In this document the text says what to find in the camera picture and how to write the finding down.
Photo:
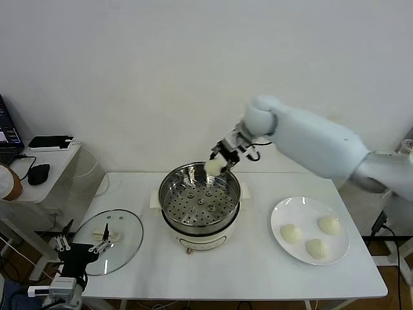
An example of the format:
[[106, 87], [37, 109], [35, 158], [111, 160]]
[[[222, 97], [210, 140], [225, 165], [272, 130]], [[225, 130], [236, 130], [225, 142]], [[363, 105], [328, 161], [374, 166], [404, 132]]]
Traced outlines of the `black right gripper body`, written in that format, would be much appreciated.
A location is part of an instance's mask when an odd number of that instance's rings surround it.
[[254, 136], [249, 132], [245, 124], [237, 124], [235, 128], [226, 134], [221, 140], [222, 149], [236, 153], [238, 156], [246, 155], [248, 148], [253, 144]]

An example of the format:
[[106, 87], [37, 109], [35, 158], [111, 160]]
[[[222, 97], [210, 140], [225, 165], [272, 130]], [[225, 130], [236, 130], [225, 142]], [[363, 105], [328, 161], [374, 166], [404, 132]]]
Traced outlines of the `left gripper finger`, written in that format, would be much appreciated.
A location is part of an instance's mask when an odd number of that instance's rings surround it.
[[74, 220], [71, 219], [63, 227], [63, 230], [61, 231], [61, 233], [54, 237], [57, 251], [69, 251], [71, 249], [71, 246], [68, 241], [68, 235], [70, 233], [73, 222]]
[[97, 245], [89, 248], [90, 253], [102, 253], [105, 252], [108, 247], [112, 246], [112, 241], [110, 239], [110, 231], [108, 229], [108, 224], [105, 224], [105, 228], [102, 231], [94, 231], [92, 235], [96, 240], [99, 240]]

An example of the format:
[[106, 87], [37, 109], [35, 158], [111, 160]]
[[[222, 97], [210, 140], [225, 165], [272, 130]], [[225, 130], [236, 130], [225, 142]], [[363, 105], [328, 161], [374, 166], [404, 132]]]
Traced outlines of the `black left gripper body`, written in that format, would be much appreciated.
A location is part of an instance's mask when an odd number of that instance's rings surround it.
[[87, 265], [97, 260], [97, 254], [89, 251], [91, 248], [91, 244], [72, 243], [69, 250], [58, 251], [63, 262], [61, 275], [85, 275]]

